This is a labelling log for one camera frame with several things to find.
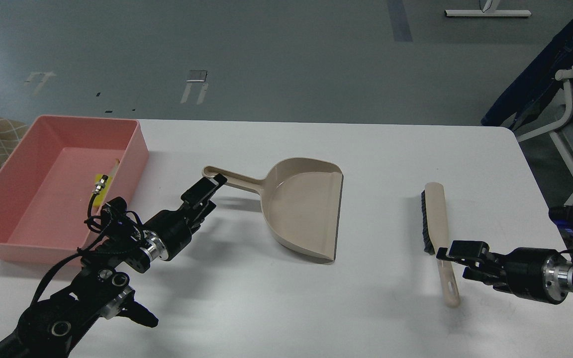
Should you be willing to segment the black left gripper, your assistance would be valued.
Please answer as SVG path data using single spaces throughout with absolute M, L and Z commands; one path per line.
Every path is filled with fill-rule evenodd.
M 216 208 L 211 197 L 226 183 L 227 178 L 222 174 L 202 177 L 181 194 L 181 201 L 186 204 L 185 212 L 164 209 L 145 223 L 145 228 L 157 234 L 165 247 L 165 254 L 161 256 L 163 261 L 173 260 L 191 242 L 193 234 Z

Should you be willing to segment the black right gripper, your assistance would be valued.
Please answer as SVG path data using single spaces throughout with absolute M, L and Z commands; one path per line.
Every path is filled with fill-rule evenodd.
M 453 241 L 439 247 L 436 258 L 450 262 L 493 262 L 489 245 L 480 241 Z M 553 249 L 517 248 L 504 255 L 501 268 L 466 267 L 463 278 L 484 283 L 498 292 L 548 304 L 561 304 L 573 293 L 573 264 Z

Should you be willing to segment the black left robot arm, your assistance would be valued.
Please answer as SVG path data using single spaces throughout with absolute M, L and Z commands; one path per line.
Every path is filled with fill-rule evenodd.
M 181 195 L 178 209 L 147 222 L 120 196 L 105 202 L 86 220 L 97 238 L 45 274 L 16 328 L 0 341 L 0 358 L 66 358 L 98 319 L 156 327 L 158 318 L 136 301 L 129 275 L 117 267 L 126 263 L 144 273 L 156 259 L 175 258 L 216 208 L 211 198 L 226 183 L 222 174 L 202 177 Z

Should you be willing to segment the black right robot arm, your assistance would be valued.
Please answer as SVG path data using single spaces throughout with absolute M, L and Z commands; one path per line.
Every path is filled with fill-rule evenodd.
M 551 208 L 548 215 L 573 240 L 573 205 Z M 485 242 L 455 240 L 450 247 L 438 247 L 436 257 L 463 265 L 464 279 L 522 299 L 561 304 L 573 293 L 573 247 L 564 251 L 519 247 L 499 254 Z

